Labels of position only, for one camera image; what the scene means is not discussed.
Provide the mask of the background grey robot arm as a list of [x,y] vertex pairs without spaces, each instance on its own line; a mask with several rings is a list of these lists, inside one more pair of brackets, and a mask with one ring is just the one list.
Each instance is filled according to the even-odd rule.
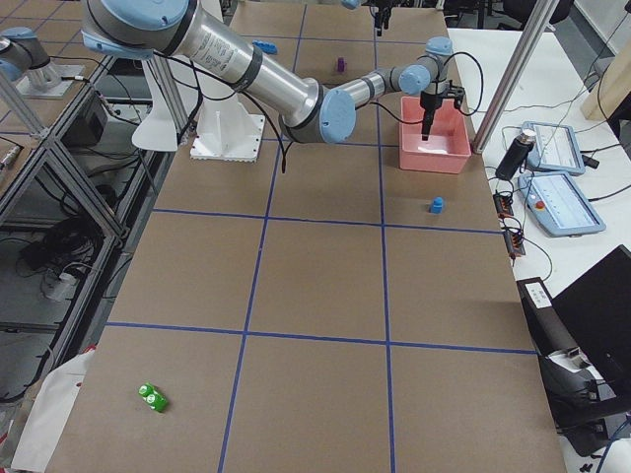
[[61,99],[72,82],[84,79],[82,65],[56,63],[26,27],[1,32],[1,72],[24,97],[36,99]]

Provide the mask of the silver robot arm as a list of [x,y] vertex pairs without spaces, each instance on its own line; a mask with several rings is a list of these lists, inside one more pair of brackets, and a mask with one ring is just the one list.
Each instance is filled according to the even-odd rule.
[[284,133],[300,143],[346,141],[357,108],[390,93],[417,96],[424,110],[421,134],[429,137],[445,99],[460,108],[464,89],[448,78],[453,44],[428,40],[415,62],[380,68],[332,90],[302,79],[248,43],[198,1],[85,1],[82,35],[94,52],[149,60],[182,55],[237,93],[250,93],[279,113]]
[[396,1],[391,0],[341,0],[341,5],[349,10],[356,10],[360,6],[367,6],[373,18],[374,29],[377,36],[382,36],[384,30],[389,28],[392,10],[397,6]]

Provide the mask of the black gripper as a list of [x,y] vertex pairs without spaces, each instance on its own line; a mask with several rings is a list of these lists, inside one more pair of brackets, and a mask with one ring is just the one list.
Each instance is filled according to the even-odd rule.
[[464,97],[464,88],[452,81],[433,82],[421,93],[420,106],[424,110],[421,128],[423,141],[429,140],[435,112],[443,106],[443,101],[454,100],[455,108],[460,109]]
[[391,0],[374,0],[372,6],[372,15],[374,17],[374,28],[377,35],[382,35],[384,30],[389,27],[391,11],[394,8],[394,2]]

